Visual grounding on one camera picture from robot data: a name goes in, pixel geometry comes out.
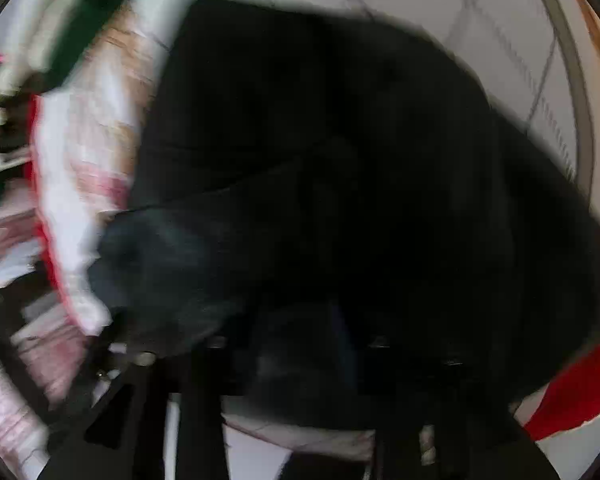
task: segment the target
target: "dark fabric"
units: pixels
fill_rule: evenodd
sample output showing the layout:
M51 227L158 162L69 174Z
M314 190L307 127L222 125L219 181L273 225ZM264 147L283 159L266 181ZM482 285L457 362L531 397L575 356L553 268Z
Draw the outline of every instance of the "dark fabric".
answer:
M387 23L196 1L128 206L90 281L159 352L337 304L353 341L512 400L600 337L587 205L469 73Z

